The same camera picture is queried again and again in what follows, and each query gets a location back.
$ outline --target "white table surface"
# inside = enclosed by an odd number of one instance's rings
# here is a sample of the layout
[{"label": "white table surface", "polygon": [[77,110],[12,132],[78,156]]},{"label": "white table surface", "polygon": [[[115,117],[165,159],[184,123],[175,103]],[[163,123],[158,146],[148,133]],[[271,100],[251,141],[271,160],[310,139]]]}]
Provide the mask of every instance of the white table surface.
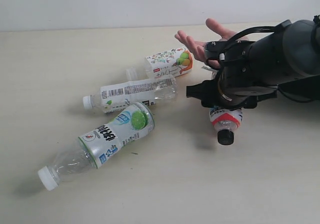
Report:
[{"label": "white table surface", "polygon": [[221,146],[208,109],[185,97],[186,85],[210,78],[199,62],[177,78],[177,102],[153,108],[152,134],[99,170],[43,188],[37,170],[112,117],[85,112],[82,97],[179,47],[179,29],[218,39],[205,26],[0,33],[1,223],[319,223],[319,103],[259,103]]}]

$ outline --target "plastic bottle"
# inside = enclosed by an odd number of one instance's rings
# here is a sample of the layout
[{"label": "plastic bottle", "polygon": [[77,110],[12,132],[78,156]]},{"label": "plastic bottle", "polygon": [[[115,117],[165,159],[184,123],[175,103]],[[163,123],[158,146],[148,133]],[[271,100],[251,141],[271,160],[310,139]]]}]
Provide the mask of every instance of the plastic bottle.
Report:
[{"label": "plastic bottle", "polygon": [[163,75],[178,77],[189,73],[193,68],[193,58],[186,47],[167,50],[145,58],[143,66],[127,69],[129,81],[158,78]]},{"label": "plastic bottle", "polygon": [[134,102],[150,106],[171,102],[176,97],[176,79],[172,75],[166,75],[156,79],[103,86],[95,95],[83,97],[82,102],[85,109],[99,108],[104,113],[109,113],[123,110]]},{"label": "plastic bottle", "polygon": [[79,136],[70,149],[38,171],[39,178],[47,190],[53,190],[75,174],[98,169],[122,147],[153,131],[154,124],[150,110],[134,103],[108,124]]},{"label": "plastic bottle", "polygon": [[217,131],[218,142],[221,145],[231,145],[234,142],[234,131],[239,128],[243,114],[241,109],[227,110],[221,107],[210,109],[210,122]]}]

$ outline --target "white bottle label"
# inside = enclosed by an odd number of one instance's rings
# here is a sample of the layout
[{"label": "white bottle label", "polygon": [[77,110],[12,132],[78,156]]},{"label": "white bottle label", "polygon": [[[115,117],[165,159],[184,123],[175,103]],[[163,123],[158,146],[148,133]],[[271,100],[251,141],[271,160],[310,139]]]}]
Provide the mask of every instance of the white bottle label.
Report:
[{"label": "white bottle label", "polygon": [[242,122],[242,118],[243,114],[241,109],[231,111],[218,106],[210,109],[210,122],[212,123],[212,125],[215,125],[222,120],[229,120],[233,121],[239,128]]},{"label": "white bottle label", "polygon": [[193,66],[191,53],[186,47],[164,51],[145,59],[151,65],[155,78],[163,75],[184,75],[189,73]]},{"label": "white bottle label", "polygon": [[134,102],[142,102],[147,106],[155,104],[155,90],[159,85],[171,86],[171,77],[160,80],[145,79],[129,81],[117,85],[103,86],[100,88],[102,111],[109,113],[123,110]]},{"label": "white bottle label", "polygon": [[114,120],[79,136],[99,168],[122,147],[143,138],[154,129],[152,114],[142,103],[123,110]]}]

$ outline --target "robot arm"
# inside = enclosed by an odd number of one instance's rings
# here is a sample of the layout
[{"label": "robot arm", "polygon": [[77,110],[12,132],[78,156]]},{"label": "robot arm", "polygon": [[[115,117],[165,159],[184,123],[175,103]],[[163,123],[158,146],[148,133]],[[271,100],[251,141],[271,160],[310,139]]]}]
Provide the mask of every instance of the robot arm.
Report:
[{"label": "robot arm", "polygon": [[[237,41],[252,33],[272,33],[256,41]],[[255,108],[258,102],[277,97],[277,91],[320,100],[320,19],[253,27],[226,42],[205,45],[208,60],[221,68],[214,80],[187,86],[187,97],[204,107]]]}]

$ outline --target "human hand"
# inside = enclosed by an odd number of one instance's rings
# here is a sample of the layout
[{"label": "human hand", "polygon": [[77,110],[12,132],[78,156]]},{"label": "human hand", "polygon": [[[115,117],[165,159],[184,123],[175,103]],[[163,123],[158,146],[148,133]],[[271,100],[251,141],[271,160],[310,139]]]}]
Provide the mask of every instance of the human hand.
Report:
[{"label": "human hand", "polygon": [[[226,29],[214,19],[207,19],[205,25],[215,32],[216,34],[221,36],[219,41],[227,41],[232,36],[234,36],[237,32]],[[201,62],[206,62],[205,58],[205,50],[204,46],[206,42],[195,41],[191,36],[187,36],[186,33],[182,30],[179,30],[178,33],[174,36],[177,40],[179,40],[182,44],[184,44],[196,60]],[[241,40],[248,40],[247,37],[241,38]],[[219,68],[220,64],[216,60],[209,60],[208,64],[214,68]]]}]

